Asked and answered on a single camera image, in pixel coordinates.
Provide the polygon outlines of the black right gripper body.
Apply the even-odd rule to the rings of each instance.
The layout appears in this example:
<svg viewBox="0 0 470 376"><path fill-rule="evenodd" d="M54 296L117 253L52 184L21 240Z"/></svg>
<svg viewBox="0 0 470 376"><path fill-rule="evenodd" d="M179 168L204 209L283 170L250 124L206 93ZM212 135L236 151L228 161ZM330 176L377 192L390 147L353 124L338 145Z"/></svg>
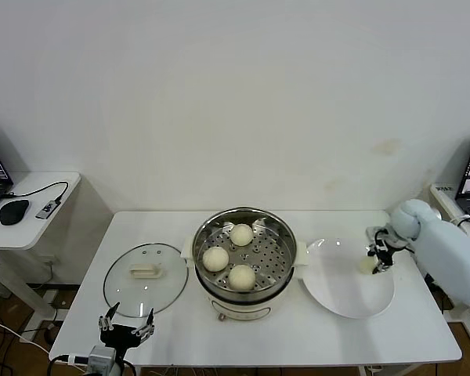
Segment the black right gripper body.
<svg viewBox="0 0 470 376"><path fill-rule="evenodd" d="M392 256L393 262L393 254L395 253L394 248L391 247L386 241L385 236L378 234L375 237L375 245L376 245L376 254L389 254Z"/></svg>

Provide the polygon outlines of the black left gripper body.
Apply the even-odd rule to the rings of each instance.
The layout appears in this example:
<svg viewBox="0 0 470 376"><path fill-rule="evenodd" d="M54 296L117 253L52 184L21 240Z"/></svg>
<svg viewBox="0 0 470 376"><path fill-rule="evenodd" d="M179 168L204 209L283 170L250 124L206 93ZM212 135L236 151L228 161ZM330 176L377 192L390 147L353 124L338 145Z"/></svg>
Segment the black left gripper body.
<svg viewBox="0 0 470 376"><path fill-rule="evenodd" d="M141 337L134 327L115 324L113 329L100 332L100 341L113 349L133 349L139 347Z"/></svg>

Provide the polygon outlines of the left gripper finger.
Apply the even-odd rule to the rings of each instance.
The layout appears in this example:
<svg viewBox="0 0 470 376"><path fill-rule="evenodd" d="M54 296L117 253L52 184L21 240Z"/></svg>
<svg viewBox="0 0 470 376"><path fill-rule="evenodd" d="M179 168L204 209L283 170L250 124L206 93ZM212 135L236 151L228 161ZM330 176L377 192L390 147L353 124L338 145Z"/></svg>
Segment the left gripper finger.
<svg viewBox="0 0 470 376"><path fill-rule="evenodd" d="M136 328L132 333L139 338L149 338L154 333L154 309L150 310L145 324Z"/></svg>
<svg viewBox="0 0 470 376"><path fill-rule="evenodd" d="M107 313L104 316L100 316L98 319L98 325L100 331L112 331L114 326L112 324L112 319L114 318L115 313L118 310L120 302L117 302L115 305L111 306Z"/></svg>

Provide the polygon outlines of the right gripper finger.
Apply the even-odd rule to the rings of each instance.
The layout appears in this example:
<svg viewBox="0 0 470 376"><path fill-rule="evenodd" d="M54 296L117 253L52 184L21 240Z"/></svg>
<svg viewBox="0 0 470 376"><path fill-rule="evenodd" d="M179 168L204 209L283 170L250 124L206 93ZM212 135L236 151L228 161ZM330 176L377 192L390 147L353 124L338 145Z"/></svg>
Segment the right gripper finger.
<svg viewBox="0 0 470 376"><path fill-rule="evenodd" d="M392 267L392 256L389 254L378 254L375 257L376 264L372 274L384 273Z"/></svg>

